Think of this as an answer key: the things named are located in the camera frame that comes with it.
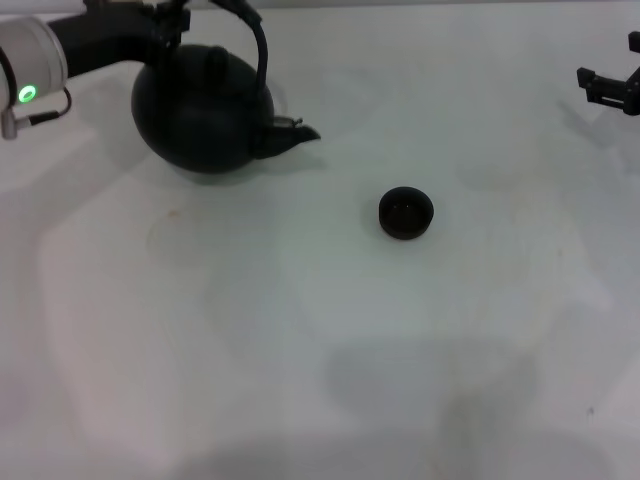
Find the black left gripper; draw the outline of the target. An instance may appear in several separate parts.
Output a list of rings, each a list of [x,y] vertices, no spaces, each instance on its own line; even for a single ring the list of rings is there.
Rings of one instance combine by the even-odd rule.
[[[185,3],[145,4],[138,1],[92,6],[79,15],[49,21],[74,78],[120,62],[153,62],[158,51],[170,50],[190,29]]]

